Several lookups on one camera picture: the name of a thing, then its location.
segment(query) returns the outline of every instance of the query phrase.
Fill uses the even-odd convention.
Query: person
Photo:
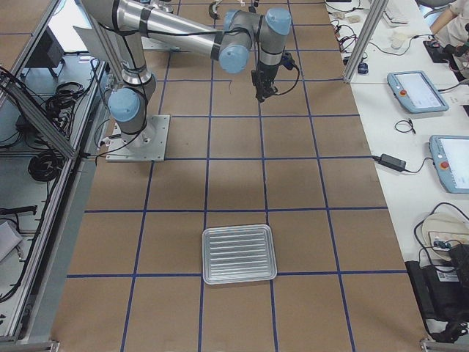
[[[435,38],[445,47],[448,44],[459,46],[468,41],[468,31],[466,24],[469,23],[469,0],[456,0],[450,3],[449,8],[441,13],[437,20],[430,26]],[[468,55],[455,57],[456,67],[465,77],[469,78]]]

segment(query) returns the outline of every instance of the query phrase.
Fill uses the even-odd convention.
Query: blue tablet
[[[469,194],[469,136],[431,136],[430,152],[443,187]]]
[[[389,73],[388,84],[400,104],[412,114],[449,109],[424,71]]]

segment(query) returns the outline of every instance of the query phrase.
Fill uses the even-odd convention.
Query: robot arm
[[[262,102],[276,93],[274,79],[292,21],[285,9],[270,9],[265,16],[229,11],[224,30],[215,31],[133,0],[82,0],[82,3],[91,16],[116,34],[122,77],[130,86],[145,85],[153,80],[141,45],[141,36],[145,36],[217,60],[228,73],[239,73],[245,68],[249,51],[257,42],[259,58],[252,73],[256,97]],[[147,100],[155,89],[151,86],[149,84],[145,90]]]

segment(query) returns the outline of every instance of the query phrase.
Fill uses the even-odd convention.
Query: power adapter
[[[396,170],[398,172],[405,171],[405,161],[394,158],[388,154],[381,154],[381,156],[373,155],[373,160],[379,165],[388,167],[389,169]]]

